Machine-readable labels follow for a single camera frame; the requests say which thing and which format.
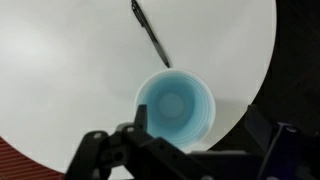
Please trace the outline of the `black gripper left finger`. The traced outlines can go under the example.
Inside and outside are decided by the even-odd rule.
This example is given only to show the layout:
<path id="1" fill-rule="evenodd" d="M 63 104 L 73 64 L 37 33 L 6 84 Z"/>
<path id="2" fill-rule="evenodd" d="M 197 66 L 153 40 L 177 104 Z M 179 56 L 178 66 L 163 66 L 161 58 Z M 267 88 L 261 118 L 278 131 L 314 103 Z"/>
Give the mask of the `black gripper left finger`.
<path id="1" fill-rule="evenodd" d="M 119 125 L 112 135 L 85 134 L 64 180 L 108 180 L 120 166 L 133 180 L 214 180 L 212 170 L 146 128 L 147 107 L 140 105 L 134 121 Z"/>

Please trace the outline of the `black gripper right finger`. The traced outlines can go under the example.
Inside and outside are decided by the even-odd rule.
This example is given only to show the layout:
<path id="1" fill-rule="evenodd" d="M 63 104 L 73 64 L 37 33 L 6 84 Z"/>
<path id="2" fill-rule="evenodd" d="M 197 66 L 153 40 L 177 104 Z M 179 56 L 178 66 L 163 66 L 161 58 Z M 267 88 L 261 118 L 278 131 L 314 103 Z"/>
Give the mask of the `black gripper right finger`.
<path id="1" fill-rule="evenodd" d="M 320 138 L 303 134 L 285 122 L 267 120 L 256 105 L 249 105 L 244 122 L 263 150 L 259 180 L 320 180 Z"/>

